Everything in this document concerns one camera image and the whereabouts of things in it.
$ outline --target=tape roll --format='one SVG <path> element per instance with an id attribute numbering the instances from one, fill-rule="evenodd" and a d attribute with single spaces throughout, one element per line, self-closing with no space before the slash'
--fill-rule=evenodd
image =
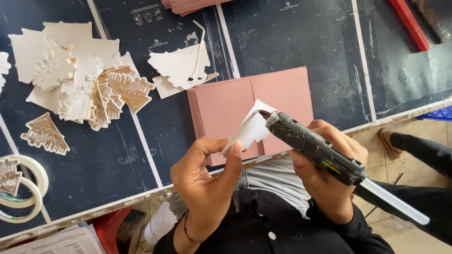
<path id="1" fill-rule="evenodd" d="M 24 155 L 8 155 L 0 157 L 0 160 L 8 157 L 10 159 L 19 159 L 20 164 L 27 167 L 36 178 L 36 185 L 41 193 L 41 196 L 44 197 L 47 193 L 47 189 L 49 188 L 49 178 L 43 166 L 37 162 L 35 159 L 30 158 Z M 7 193 L 0 192 L 0 204 L 12 207 L 12 208 L 25 208 L 35 204 L 34 198 L 20 199 L 10 196 Z"/>
<path id="2" fill-rule="evenodd" d="M 41 192 L 39 191 L 38 187 L 36 185 L 34 185 L 34 183 L 32 181 L 26 179 L 25 177 L 20 178 L 20 183 L 25 185 L 33 194 L 33 197 L 31 198 L 31 199 L 33 199 L 33 203 L 34 203 L 33 210 L 31 211 L 30 214 L 28 214 L 27 216 L 23 216 L 23 217 L 11 216 L 0 210 L 0 220 L 4 220 L 6 222 L 11 222 L 11 223 L 24 223 L 24 222 L 27 222 L 27 221 L 33 219 L 34 217 L 36 217 L 36 215 L 38 215 L 39 211 L 41 211 L 42 195 L 41 195 Z"/>

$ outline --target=person's left hand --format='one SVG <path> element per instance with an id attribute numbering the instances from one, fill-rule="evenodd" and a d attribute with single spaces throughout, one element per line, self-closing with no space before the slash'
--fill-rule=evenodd
<path id="1" fill-rule="evenodd" d="M 239 142 L 229 149 L 220 177 L 214 178 L 207 171 L 207 156 L 220 152 L 227 143 L 227 139 L 202 137 L 171 167 L 174 188 L 190 211 L 187 234 L 196 241 L 205 240 L 218 228 L 242 172 L 242 144 Z"/>

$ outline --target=pink paper stack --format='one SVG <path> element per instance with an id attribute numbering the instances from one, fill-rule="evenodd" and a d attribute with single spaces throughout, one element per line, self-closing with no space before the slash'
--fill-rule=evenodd
<path id="1" fill-rule="evenodd" d="M 210 5 L 216 5 L 231 0 L 162 0 L 165 8 L 169 9 L 181 16 L 185 16 L 194 11 Z"/>
<path id="2" fill-rule="evenodd" d="M 246 78 L 197 85 L 187 90 L 196 138 L 229 138 L 259 99 L 285 112 L 303 125 L 314 119 L 306 67 Z M 270 134 L 254 142 L 243 159 L 272 155 L 290 147 Z M 219 153 L 207 159 L 210 166 L 225 164 Z"/>

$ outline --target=glue gun nozzle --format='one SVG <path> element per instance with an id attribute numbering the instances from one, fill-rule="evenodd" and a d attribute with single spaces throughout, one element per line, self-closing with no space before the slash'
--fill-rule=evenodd
<path id="1" fill-rule="evenodd" d="M 259 114 L 261 114 L 262 117 L 265 118 L 265 120 L 267 120 L 272 115 L 270 112 L 267 112 L 262 109 L 259 110 Z"/>

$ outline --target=foot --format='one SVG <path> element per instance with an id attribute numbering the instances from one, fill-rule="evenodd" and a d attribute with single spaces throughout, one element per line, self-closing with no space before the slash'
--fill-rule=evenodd
<path id="1" fill-rule="evenodd" d="M 380 138 L 381 142 L 383 143 L 383 147 L 385 148 L 386 154 L 391 160 L 395 160 L 400 158 L 400 154 L 402 153 L 402 150 L 395 148 L 391 145 L 391 134 L 392 132 L 390 130 L 387 130 L 385 128 L 382 128 L 378 131 L 377 135 Z"/>

